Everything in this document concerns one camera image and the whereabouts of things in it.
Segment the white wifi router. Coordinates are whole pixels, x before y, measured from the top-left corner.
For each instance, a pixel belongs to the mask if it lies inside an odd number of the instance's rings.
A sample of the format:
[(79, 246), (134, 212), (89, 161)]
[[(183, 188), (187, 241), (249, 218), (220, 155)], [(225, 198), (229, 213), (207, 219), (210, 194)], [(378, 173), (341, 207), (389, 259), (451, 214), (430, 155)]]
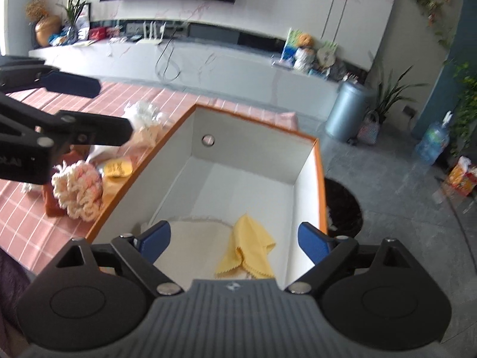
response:
[(137, 42), (139, 44), (161, 44), (164, 39), (167, 24), (151, 21), (149, 23), (144, 22), (142, 29), (142, 38)]

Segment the orange white storage box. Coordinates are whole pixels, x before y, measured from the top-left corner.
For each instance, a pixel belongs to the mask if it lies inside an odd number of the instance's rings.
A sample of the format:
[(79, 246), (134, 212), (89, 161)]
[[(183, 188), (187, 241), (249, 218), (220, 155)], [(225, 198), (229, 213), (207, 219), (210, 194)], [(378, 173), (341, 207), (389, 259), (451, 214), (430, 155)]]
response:
[(242, 216), (276, 245), (268, 262), (285, 287), (312, 268), (298, 244), (309, 222), (327, 229), (319, 143), (311, 136), (212, 107), (191, 107), (105, 204), (87, 239), (109, 243), (159, 221), (171, 240), (154, 266), (182, 288), (212, 280)]

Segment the green floor plant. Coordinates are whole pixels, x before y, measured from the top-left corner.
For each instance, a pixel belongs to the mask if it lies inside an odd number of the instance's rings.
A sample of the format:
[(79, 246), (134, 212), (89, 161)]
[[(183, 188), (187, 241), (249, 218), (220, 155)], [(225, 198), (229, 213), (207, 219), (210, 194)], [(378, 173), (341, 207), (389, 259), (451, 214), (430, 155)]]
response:
[(378, 80), (376, 87), (376, 102), (373, 110), (369, 112), (370, 120), (383, 124), (387, 118), (387, 113), (397, 102), (415, 102), (415, 100), (405, 94), (405, 91), (412, 88), (427, 87), (428, 83), (403, 83), (404, 78), (411, 72), (413, 66), (406, 68), (397, 78), (394, 78), (394, 71), (390, 70), (385, 78), (385, 69), (381, 59), (378, 59), (370, 51), (369, 59), (377, 66)]

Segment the grey metal trash can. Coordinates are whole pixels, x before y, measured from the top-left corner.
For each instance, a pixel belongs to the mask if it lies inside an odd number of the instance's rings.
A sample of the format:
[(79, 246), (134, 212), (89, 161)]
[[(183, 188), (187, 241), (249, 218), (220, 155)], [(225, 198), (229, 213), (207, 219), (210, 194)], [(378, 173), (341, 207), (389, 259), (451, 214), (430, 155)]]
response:
[(375, 97), (376, 91), (373, 88), (357, 82), (341, 82), (338, 96), (325, 124), (326, 134), (341, 142), (355, 138)]

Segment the yellow cleaning cloth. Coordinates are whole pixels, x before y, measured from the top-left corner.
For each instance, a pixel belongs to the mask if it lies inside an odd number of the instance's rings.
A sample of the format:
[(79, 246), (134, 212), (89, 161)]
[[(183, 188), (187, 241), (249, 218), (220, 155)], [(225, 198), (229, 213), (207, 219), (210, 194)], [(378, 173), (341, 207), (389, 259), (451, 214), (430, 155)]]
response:
[(226, 278), (246, 273), (252, 279), (275, 277), (268, 261), (276, 242), (268, 231), (248, 214), (233, 226), (226, 252), (215, 270), (215, 276)]

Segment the small teddy bear toy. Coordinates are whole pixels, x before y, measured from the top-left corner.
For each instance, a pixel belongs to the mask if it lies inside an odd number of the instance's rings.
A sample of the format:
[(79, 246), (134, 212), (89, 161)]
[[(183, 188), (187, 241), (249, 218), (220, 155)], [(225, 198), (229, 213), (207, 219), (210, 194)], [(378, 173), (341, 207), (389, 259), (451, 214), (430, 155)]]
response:
[(313, 66), (315, 60), (315, 40), (312, 35), (302, 33), (298, 37), (297, 50), (294, 55), (294, 65), (298, 71), (307, 74)]

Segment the pink white chenille cloth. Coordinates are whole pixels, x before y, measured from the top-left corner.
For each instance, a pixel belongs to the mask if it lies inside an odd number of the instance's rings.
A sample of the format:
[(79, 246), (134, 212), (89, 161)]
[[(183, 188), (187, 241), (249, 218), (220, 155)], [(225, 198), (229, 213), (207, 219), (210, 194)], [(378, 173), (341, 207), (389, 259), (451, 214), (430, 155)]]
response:
[(99, 171), (83, 160), (54, 167), (52, 194), (72, 219), (92, 222), (102, 209), (103, 182)]

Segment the woven pastel basket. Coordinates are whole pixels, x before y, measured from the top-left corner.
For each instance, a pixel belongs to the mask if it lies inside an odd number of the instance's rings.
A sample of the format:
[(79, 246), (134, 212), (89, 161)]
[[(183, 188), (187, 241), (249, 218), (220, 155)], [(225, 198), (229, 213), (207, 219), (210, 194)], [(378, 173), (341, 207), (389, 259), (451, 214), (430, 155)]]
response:
[(358, 131), (357, 140), (368, 146), (375, 145), (380, 128), (379, 115), (377, 112), (368, 112), (363, 120), (361, 128)]

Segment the white plastic bag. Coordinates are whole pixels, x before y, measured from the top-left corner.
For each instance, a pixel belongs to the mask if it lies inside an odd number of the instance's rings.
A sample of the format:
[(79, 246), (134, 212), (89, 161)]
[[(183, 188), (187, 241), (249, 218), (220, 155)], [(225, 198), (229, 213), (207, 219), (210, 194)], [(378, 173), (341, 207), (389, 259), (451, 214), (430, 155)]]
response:
[(123, 117), (129, 120), (135, 132), (154, 126), (164, 126), (168, 121), (168, 117), (157, 106), (142, 100), (128, 103)]

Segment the white marble tv console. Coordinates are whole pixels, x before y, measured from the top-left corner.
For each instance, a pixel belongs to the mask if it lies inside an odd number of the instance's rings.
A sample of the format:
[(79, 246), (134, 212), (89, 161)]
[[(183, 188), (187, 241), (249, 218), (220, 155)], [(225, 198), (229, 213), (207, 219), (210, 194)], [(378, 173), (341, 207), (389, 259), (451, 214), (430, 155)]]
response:
[(100, 41), (83, 47), (35, 49), (29, 54), (72, 74), (152, 82), (279, 107), (321, 121), (328, 118), (339, 87), (320, 77), (274, 66), (267, 55), (178, 40), (159, 45)]

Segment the yellow orange snack bag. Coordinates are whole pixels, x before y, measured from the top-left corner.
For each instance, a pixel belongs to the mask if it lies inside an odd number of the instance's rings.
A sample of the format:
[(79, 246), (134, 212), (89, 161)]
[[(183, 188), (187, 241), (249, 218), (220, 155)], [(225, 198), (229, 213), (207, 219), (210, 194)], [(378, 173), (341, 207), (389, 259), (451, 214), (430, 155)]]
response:
[(104, 163), (103, 202), (109, 203), (121, 190), (133, 173), (133, 162), (129, 157), (115, 158)]

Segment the white round fan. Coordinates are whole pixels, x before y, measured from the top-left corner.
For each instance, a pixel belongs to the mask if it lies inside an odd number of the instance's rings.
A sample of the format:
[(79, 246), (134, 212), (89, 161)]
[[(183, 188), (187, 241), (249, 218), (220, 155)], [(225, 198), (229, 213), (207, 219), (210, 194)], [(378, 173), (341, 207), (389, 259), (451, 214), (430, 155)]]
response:
[(322, 69), (327, 69), (335, 64), (335, 49), (322, 47), (316, 53), (318, 64)]

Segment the red box on console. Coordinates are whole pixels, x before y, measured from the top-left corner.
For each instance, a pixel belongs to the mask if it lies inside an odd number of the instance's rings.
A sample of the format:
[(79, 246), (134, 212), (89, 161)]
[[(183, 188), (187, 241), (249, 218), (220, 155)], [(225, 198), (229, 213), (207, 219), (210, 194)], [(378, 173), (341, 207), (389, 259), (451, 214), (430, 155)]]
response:
[(93, 27), (89, 31), (90, 41), (102, 41), (107, 38), (108, 30), (106, 27)]

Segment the black round stool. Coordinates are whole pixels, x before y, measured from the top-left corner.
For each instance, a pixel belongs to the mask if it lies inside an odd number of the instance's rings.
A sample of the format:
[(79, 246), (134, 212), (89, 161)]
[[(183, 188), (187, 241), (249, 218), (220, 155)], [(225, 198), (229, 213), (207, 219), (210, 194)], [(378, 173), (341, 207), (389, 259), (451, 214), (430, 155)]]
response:
[(356, 237), (363, 226), (361, 206), (356, 197), (334, 179), (324, 179), (329, 237)]

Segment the pink checkered tablecloth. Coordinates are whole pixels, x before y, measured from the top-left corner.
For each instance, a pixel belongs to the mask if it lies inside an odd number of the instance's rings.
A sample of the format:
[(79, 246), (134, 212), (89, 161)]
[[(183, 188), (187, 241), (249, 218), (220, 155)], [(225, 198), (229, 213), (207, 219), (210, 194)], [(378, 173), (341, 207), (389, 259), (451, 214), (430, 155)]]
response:
[[(20, 91), (10, 97), (51, 114), (69, 110), (115, 116), (123, 115), (128, 104), (146, 101), (157, 106), (173, 122), (178, 121), (192, 105), (203, 104), (289, 130), (298, 128), (294, 112), (264, 110), (204, 95), (119, 82), (103, 83), (100, 95), (94, 99), (60, 95), (44, 89)], [(20, 183), (1, 182), (1, 248), (26, 269), (40, 272), (65, 242), (71, 237), (86, 235), (90, 228), (90, 223), (81, 220), (48, 217), (41, 193), (23, 193)]]

